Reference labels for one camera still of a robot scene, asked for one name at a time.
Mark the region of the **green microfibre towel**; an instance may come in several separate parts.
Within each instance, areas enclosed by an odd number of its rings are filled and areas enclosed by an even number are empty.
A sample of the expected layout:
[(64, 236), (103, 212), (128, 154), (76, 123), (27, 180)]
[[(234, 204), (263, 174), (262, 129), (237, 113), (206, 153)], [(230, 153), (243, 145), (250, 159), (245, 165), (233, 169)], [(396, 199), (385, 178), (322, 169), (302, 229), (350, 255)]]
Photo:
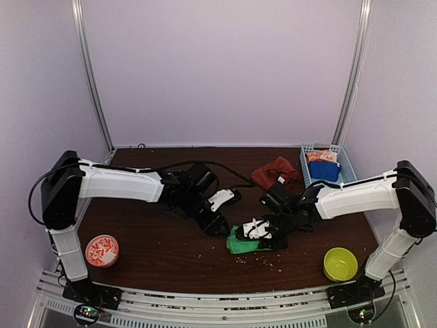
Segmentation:
[(240, 240), (236, 238), (238, 226), (234, 225), (226, 239), (226, 248), (233, 255), (255, 253), (258, 251), (272, 251), (272, 249), (259, 240)]

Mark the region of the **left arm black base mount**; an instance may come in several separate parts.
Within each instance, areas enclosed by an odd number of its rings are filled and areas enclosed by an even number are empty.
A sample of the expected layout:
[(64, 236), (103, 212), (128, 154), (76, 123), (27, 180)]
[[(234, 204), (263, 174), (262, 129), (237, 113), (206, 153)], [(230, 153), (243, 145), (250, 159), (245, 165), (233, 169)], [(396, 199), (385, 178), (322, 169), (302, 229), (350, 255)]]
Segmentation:
[(62, 297), (97, 308), (117, 310), (122, 297), (122, 290), (95, 284), (87, 277), (77, 282), (67, 280)]

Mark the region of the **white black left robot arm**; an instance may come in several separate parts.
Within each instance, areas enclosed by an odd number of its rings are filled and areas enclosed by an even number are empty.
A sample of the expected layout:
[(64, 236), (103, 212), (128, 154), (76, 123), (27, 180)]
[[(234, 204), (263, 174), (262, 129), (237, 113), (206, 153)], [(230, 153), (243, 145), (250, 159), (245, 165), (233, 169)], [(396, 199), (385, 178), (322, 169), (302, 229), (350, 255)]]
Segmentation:
[(206, 191), (218, 180), (212, 166), (223, 168), (246, 182), (255, 183), (230, 167), (212, 161), (192, 160), (163, 167), (120, 167), (79, 158), (73, 150), (65, 151), (53, 168), (35, 182), (40, 187), (42, 217), (55, 246), (72, 293), (83, 303), (98, 298), (75, 228), (76, 208), (80, 200), (93, 198), (137, 200), (164, 204), (194, 219), (208, 236), (229, 231), (222, 206), (231, 206), (242, 198), (239, 187), (219, 189), (207, 196)]

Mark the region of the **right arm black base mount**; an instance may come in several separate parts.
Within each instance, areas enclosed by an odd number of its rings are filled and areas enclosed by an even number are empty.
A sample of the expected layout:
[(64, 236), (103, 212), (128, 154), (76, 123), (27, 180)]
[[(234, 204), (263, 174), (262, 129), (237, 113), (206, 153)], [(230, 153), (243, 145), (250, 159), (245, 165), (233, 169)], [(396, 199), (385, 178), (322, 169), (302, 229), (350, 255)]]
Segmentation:
[(330, 308), (337, 309), (383, 297), (385, 290), (381, 280), (377, 281), (362, 275), (350, 284), (327, 288), (326, 294)]

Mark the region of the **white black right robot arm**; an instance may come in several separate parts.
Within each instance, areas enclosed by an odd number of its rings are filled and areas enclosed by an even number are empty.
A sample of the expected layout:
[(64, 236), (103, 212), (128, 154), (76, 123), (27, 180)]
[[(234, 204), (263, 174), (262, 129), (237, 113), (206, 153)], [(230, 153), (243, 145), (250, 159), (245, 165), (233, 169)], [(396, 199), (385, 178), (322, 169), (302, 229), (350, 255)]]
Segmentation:
[(398, 210), (399, 217), (383, 244), (368, 257), (362, 277), (350, 286), (350, 296), (362, 302), (413, 245), (436, 231), (434, 190), (411, 162), (400, 161), (379, 176), (346, 184), (315, 181), (290, 212), (264, 216), (255, 230), (260, 238), (278, 239), (312, 217), (327, 220), (384, 209)]

